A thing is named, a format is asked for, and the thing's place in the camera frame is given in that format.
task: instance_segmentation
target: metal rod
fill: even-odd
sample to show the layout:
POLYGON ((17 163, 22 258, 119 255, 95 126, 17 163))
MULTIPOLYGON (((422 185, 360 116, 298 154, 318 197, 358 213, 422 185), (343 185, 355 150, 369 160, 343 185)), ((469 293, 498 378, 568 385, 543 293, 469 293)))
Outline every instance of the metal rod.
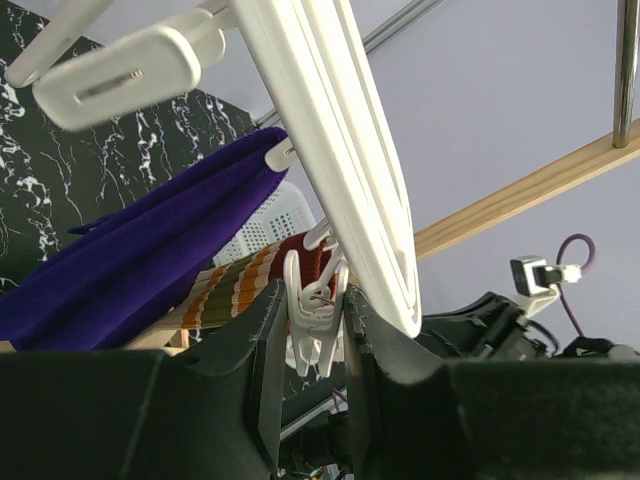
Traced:
MULTIPOLYGON (((398 13, 385 21, 362 41, 367 55, 380 48, 405 28, 415 23, 445 0, 413 0, 398 13)), ((276 109, 272 109, 256 121, 258 128, 271 127, 280 121, 276 109)))
MULTIPOLYGON (((342 393, 342 395, 346 396, 347 395, 347 389, 343 388, 342 390, 340 390, 340 393, 342 393)), ((336 400, 338 402, 338 405, 341 405, 342 403, 344 403, 344 400, 342 400, 341 398, 337 398, 336 400)), ((325 400, 323 403, 321 403, 320 405, 316 406, 315 408, 309 410, 307 413, 302 415, 300 418, 298 418, 297 420, 294 420, 289 425, 287 425, 282 430, 280 430, 280 441, 282 441, 285 438, 289 437, 291 434, 297 432, 300 428, 305 426, 307 423, 309 423, 311 420, 316 418, 322 412, 331 411, 331 409, 333 407, 334 407, 334 400, 333 400, 333 395, 332 395, 327 400, 325 400)))
POLYGON ((615 148, 626 147, 631 133, 638 67, 638 18, 640 18, 640 0, 618 0, 612 142, 615 148))

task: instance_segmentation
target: hanger clip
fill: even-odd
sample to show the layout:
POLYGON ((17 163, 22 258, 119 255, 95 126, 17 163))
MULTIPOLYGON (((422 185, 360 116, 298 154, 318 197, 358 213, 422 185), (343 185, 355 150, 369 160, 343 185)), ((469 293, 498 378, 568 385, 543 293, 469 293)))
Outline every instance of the hanger clip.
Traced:
MULTIPOLYGON (((304 238, 305 248, 317 248, 330 233, 326 220, 310 230, 304 238)), ((331 366, 338 343, 342 319, 342 302, 349 280, 349 267, 337 242, 320 278, 302 288, 298 252, 290 250, 284 260, 284 281, 287 287, 287 309, 291 326, 291 342, 296 371, 301 377, 309 366, 318 364, 323 377, 331 375, 331 366), (335 295, 331 298, 329 282, 337 272, 335 295)))
POLYGON ((298 161, 298 154, 291 143, 291 139, 287 137, 276 146, 269 149, 264 156, 264 161, 272 171, 278 173, 284 172, 287 168, 298 161))

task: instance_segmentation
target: white clip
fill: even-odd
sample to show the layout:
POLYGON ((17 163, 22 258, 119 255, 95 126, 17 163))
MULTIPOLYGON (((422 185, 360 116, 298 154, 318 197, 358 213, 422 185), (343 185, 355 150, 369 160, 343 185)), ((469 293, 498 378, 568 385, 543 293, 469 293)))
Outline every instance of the white clip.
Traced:
POLYGON ((234 25, 225 2, 204 2, 51 69, 34 98, 59 127, 77 131, 189 92, 222 59, 223 30, 234 25))
MULTIPOLYGON (((315 237, 316 233, 310 231, 307 236, 311 234, 311 237, 315 237)), ((331 375, 342 317, 342 301, 349 281, 349 267, 344 255, 340 247, 336 247, 320 278, 302 289, 298 252, 290 250, 284 260, 283 276, 287 287, 287 309, 296 371, 298 375, 306 376, 319 349, 318 371, 326 378, 331 375), (336 270, 336 291, 331 300, 329 282, 336 270)))
POLYGON ((32 84, 71 48, 114 0, 70 0, 4 74, 14 88, 32 84))
POLYGON ((265 163, 274 172, 284 172, 297 160, 298 154, 289 137, 271 148, 264 156, 265 163))
POLYGON ((313 250, 318 248, 322 241, 328 237, 331 237, 331 225, 329 225, 327 217, 324 217, 315 227, 307 232, 302 240, 302 244, 305 250, 313 250))

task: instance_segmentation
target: chrome pole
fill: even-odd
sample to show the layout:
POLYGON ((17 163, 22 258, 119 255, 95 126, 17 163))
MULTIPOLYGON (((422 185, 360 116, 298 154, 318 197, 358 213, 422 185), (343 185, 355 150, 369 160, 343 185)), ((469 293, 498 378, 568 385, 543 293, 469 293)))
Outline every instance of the chrome pole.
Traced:
POLYGON ((638 67, 638 18, 640 18, 640 0, 618 0, 612 142, 615 148, 626 147, 631 134, 638 67))
MULTIPOLYGON (((398 13, 364 37, 362 40, 364 51, 367 52, 368 55, 374 50, 377 50, 443 2, 444 0, 413 0, 409 2, 398 13)), ((258 128, 271 127, 279 121, 280 115, 278 115, 278 112, 274 108, 260 117, 256 121, 256 125, 258 128)))

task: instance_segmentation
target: cable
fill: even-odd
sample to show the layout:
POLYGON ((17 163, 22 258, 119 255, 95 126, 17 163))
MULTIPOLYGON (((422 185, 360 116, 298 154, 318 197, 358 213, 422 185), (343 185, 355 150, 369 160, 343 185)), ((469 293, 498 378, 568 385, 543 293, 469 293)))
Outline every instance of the cable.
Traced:
POLYGON ((340 400, 342 400, 344 403, 348 404, 349 400, 347 400, 347 397, 345 396, 344 393, 342 393, 340 390, 336 390, 335 388, 332 390, 332 393, 338 397, 340 400))
POLYGON ((420 332, 420 335, 424 335, 425 337, 433 337, 438 340, 442 345, 444 345, 450 352, 456 354, 458 357, 462 357, 462 351, 456 347, 452 342, 446 339, 443 335, 436 332, 430 327, 426 327, 427 332, 420 332))
POLYGON ((560 342, 558 341, 556 336, 549 330, 547 330, 546 327, 539 324, 535 320, 529 320, 529 326, 533 327, 535 330, 538 330, 538 332, 540 332, 547 340, 549 340, 549 343, 551 343, 551 345, 553 346, 553 353, 551 354, 551 356, 553 357, 557 355, 557 353, 560 351, 560 342))
POLYGON ((336 407, 336 412, 340 411, 340 405, 338 405, 338 396, 335 392, 331 392, 331 398, 333 398, 333 405, 336 407))
MULTIPOLYGON (((584 263, 584 265, 582 265, 582 273, 584 274, 587 271, 589 271, 589 269, 593 266, 593 263, 595 262, 595 259, 596 259, 596 243, 593 241, 593 239, 589 235, 585 235, 584 233, 575 233, 567 237, 567 239, 564 242, 562 242, 562 245, 560 245, 560 248, 558 249, 558 255, 556 256, 556 265, 562 264, 562 259, 564 257, 565 252, 567 251, 567 248, 576 240, 582 240, 583 242, 585 242, 589 249, 587 261, 584 263)), ((584 331, 582 330, 582 327, 580 326, 578 319, 574 315, 573 310, 571 310, 571 307, 569 306, 569 302, 567 302, 567 298, 565 297, 564 289, 562 288, 561 285, 558 285, 558 290, 560 291, 560 302, 562 303, 562 306, 564 307, 565 312, 567 312, 567 316, 569 317, 569 320, 571 320, 571 323, 573 324, 573 328, 576 329, 576 332, 578 332, 579 336, 584 337, 584 331)))

